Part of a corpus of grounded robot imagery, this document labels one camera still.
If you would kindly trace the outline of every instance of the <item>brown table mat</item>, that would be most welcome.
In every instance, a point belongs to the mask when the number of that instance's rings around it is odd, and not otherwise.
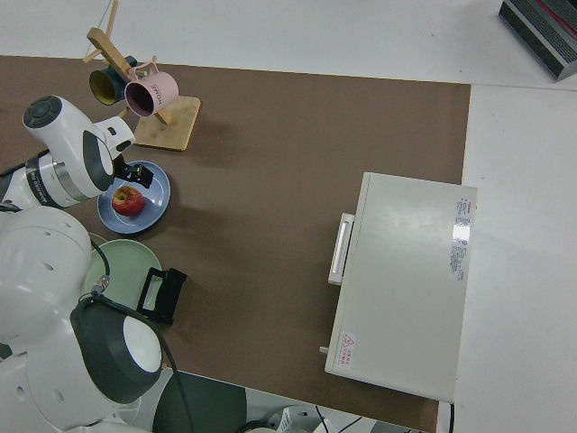
[[[43,149],[25,108],[54,94],[94,122],[99,62],[0,57],[0,161]],[[364,171],[460,183],[470,87],[166,65],[202,112],[185,152],[134,147],[171,181],[165,216],[133,238],[189,276],[166,336],[181,370],[435,431],[437,402],[324,372],[339,289],[327,283],[340,215]],[[136,117],[126,119],[134,128]],[[106,239],[92,199],[70,210]]]

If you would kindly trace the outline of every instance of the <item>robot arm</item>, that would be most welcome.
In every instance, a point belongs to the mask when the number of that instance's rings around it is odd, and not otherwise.
[[[0,174],[0,345],[11,352],[0,362],[3,428],[141,431],[103,419],[156,382],[159,340],[134,318],[78,302],[90,242],[61,209],[105,192],[115,176],[150,186],[152,173],[124,164],[134,137],[119,117],[92,124],[45,97],[23,122],[48,149]]]
[[[50,96],[33,102],[23,123],[48,149],[0,175],[0,203],[64,208],[106,192],[114,177],[151,184],[149,170],[124,163],[134,136],[120,117],[93,124],[66,99]]]

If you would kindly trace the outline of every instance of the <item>warning label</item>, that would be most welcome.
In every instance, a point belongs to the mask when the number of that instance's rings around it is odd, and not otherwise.
[[[350,332],[343,332],[341,334],[341,343],[339,345],[339,351],[337,353],[338,362],[337,366],[340,368],[351,368],[353,363],[354,345],[357,340],[355,334]]]
[[[468,198],[457,202],[453,225],[453,241],[451,242],[451,270],[449,278],[453,281],[463,281],[466,273],[466,258],[471,240],[472,206]]]

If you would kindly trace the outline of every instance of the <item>white box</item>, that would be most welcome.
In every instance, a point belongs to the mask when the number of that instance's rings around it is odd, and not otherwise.
[[[476,198],[364,174],[327,372],[453,402]]]

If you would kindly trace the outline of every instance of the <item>apple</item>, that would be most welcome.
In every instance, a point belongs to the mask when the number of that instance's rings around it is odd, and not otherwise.
[[[125,217],[136,217],[145,204],[144,196],[134,187],[120,187],[112,196],[112,209]]]

